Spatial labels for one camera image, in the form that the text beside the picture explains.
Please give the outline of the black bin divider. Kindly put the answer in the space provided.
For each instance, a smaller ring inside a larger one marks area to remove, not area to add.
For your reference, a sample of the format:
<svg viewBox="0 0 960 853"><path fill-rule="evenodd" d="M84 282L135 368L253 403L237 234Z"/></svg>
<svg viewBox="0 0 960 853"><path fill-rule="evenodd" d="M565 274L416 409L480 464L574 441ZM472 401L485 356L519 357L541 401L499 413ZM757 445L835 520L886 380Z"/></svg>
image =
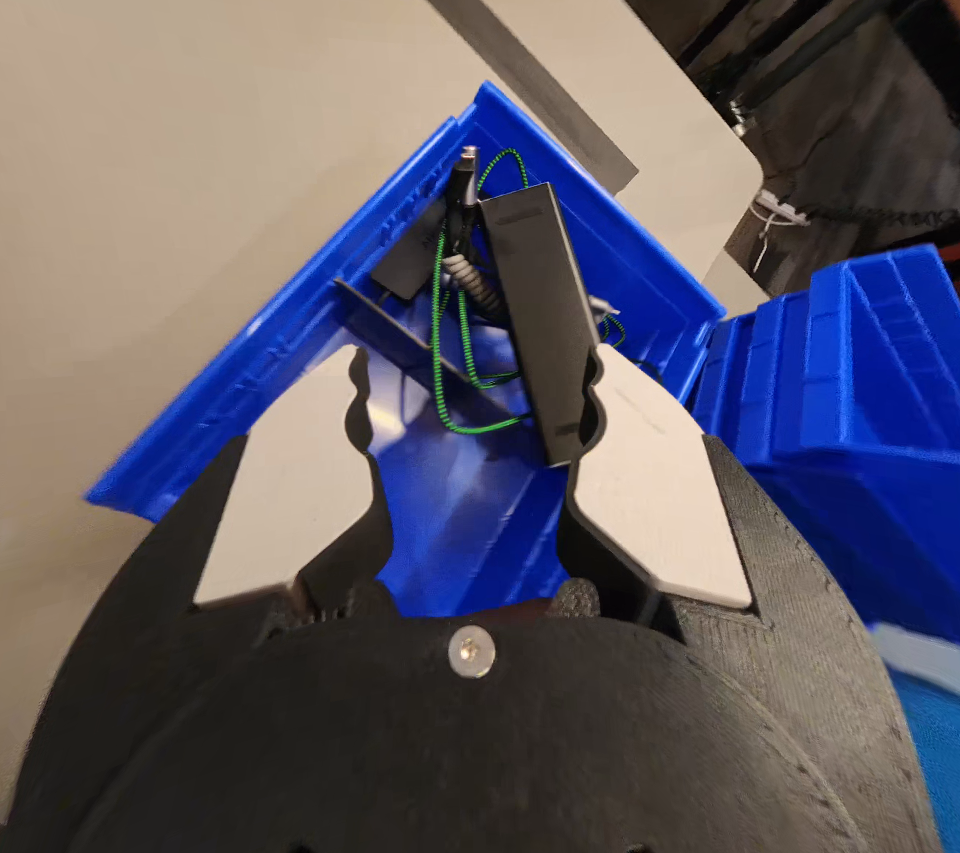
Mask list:
<svg viewBox="0 0 960 853"><path fill-rule="evenodd" d="M333 288L342 325L421 387L434 391L429 343L344 280L334 279ZM451 415L478 426L520 417L510 413L487 392L474 388L467 375L445 358L439 361L439 368L443 398Z"/></svg>

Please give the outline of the blue plastic storage bin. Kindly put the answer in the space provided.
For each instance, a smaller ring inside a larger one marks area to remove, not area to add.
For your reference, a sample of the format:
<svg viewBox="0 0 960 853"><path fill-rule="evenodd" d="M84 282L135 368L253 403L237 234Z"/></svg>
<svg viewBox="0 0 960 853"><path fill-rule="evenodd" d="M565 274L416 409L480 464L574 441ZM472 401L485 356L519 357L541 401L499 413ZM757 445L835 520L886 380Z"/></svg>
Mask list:
<svg viewBox="0 0 960 853"><path fill-rule="evenodd" d="M490 82L448 118L307 260L85 493L94 506L158 522L233 437L345 345L369 356L370 451L393 531L381 573L400 611L447 617L545 597L560 584L556 530L567 468L546 464L531 420L481 435L449 431L432 391L342 323L342 279L429 343L430 284L409 303L371 273L443 193L462 147L521 158L554 187L586 290L619 311L613 342L685 401L726 309Z"/></svg>
<svg viewBox="0 0 960 853"><path fill-rule="evenodd" d="M959 639L959 307L931 245L720 323L691 413L866 624Z"/></svg>

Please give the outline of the black multi-port hub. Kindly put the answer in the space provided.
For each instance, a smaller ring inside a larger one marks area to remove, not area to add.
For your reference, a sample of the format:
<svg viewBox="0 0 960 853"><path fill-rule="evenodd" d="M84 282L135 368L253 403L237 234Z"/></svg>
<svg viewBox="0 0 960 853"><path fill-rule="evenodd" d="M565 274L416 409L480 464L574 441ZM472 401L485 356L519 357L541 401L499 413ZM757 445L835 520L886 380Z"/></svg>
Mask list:
<svg viewBox="0 0 960 853"><path fill-rule="evenodd" d="M599 335L557 193L537 184L480 207L545 461L569 465L583 446L586 368Z"/></svg>

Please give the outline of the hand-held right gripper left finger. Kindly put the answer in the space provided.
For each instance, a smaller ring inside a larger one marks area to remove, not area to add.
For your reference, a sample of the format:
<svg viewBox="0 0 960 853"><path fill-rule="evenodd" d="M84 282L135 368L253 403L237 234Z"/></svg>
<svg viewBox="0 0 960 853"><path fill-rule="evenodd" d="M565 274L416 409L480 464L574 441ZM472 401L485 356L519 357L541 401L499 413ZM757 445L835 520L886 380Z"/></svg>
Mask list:
<svg viewBox="0 0 960 853"><path fill-rule="evenodd" d="M346 345L290 386L248 434L194 594L198 607L281 592L347 607L393 547L368 410L369 354Z"/></svg>

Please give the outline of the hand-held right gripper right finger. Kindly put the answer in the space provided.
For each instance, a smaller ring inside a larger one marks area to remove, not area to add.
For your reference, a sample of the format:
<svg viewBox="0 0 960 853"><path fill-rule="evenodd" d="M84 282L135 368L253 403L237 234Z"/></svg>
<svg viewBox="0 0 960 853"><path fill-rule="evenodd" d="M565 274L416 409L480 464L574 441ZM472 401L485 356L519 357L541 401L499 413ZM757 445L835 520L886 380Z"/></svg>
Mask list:
<svg viewBox="0 0 960 853"><path fill-rule="evenodd" d="M684 405L611 345L592 349L571 460L561 563L576 578L615 578L727 609L753 594L701 427Z"/></svg>

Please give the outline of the small black adapter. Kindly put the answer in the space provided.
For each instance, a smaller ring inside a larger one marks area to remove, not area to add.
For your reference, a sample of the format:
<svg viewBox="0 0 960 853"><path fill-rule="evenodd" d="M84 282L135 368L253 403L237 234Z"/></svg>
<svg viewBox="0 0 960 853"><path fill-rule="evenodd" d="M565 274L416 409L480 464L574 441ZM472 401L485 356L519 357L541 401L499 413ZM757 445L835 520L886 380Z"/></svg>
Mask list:
<svg viewBox="0 0 960 853"><path fill-rule="evenodd" d="M433 202L396 240L370 273L384 292L411 302L432 276L446 201Z"/></svg>

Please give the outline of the white power strip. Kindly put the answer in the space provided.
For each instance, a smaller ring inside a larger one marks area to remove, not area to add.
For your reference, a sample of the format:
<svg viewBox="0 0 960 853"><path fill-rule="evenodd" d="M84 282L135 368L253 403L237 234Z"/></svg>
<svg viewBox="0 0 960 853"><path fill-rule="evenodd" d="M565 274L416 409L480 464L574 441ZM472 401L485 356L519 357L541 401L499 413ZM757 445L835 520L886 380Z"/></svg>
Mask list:
<svg viewBox="0 0 960 853"><path fill-rule="evenodd" d="M755 276L760 269L770 246L770 234L775 228L807 228L811 220L807 215L798 211L786 201L777 197L774 192L762 188L750 201L750 214L761 223L758 242L758 252L752 257L750 275Z"/></svg>

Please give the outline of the light blue object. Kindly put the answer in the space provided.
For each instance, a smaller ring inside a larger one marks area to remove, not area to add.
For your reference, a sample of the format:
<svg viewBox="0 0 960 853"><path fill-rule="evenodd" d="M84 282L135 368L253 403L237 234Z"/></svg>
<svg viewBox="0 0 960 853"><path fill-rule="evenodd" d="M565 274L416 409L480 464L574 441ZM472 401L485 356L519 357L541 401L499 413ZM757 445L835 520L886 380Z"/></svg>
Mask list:
<svg viewBox="0 0 960 853"><path fill-rule="evenodd" d="M871 640L918 752L942 848L959 850L959 646L878 622Z"/></svg>

